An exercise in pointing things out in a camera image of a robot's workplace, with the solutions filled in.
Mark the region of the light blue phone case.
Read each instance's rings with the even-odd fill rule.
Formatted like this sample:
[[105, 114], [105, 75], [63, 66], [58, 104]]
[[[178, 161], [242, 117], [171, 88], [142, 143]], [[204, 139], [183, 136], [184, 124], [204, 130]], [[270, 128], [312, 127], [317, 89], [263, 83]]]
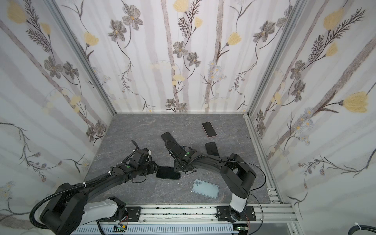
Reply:
[[209, 198], [217, 199], [219, 194], [219, 186], [199, 179], [195, 179], [192, 191]]

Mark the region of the black phone purple edge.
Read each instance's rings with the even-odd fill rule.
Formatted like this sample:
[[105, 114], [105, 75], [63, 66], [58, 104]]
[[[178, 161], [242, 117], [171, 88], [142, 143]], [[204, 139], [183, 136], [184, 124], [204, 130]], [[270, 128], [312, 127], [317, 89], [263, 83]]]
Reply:
[[163, 141], [167, 144], [169, 142], [177, 143], [176, 140], [173, 138], [173, 136], [169, 132], [165, 132], [161, 135], [161, 138]]

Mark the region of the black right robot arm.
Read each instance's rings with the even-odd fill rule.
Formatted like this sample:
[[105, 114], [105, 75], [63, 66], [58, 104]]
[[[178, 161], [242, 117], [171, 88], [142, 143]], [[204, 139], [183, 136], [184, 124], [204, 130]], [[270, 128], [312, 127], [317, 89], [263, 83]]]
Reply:
[[169, 154], [177, 164], [177, 171], [193, 173], [197, 169], [205, 169], [221, 175], [232, 192], [232, 199], [224, 212], [217, 211], [216, 217], [219, 221], [234, 223], [248, 217], [245, 212], [246, 205], [257, 177], [249, 163], [234, 153], [229, 157], [220, 157], [204, 154], [191, 147], [181, 146], [174, 140], [165, 140], [164, 142]]

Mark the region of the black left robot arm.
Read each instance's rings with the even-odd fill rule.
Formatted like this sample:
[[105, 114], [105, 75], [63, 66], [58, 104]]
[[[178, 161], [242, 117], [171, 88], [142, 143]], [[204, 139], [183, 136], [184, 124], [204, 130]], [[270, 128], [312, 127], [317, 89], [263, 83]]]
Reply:
[[111, 188], [133, 180], [137, 176], [156, 173], [158, 165], [147, 148], [138, 147], [120, 164], [90, 181], [62, 184], [56, 192], [38, 202], [29, 214], [30, 223], [40, 229], [49, 229], [56, 235], [70, 235], [79, 226], [102, 218], [123, 219], [125, 203], [116, 197], [102, 202], [89, 200]]

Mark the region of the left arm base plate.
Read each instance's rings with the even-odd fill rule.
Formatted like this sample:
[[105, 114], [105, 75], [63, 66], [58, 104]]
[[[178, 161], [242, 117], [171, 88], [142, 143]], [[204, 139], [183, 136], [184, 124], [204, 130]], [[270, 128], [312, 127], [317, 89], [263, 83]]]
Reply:
[[115, 214], [108, 218], [111, 222], [138, 222], [141, 215], [141, 207], [120, 206]]

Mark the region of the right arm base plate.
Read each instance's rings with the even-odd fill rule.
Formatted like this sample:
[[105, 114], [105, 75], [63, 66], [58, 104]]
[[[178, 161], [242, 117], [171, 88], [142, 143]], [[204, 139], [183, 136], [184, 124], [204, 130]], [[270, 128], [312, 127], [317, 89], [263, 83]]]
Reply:
[[220, 222], [248, 222], [256, 221], [256, 214], [252, 206], [245, 206], [242, 212], [237, 212], [230, 206], [217, 206], [215, 217]]

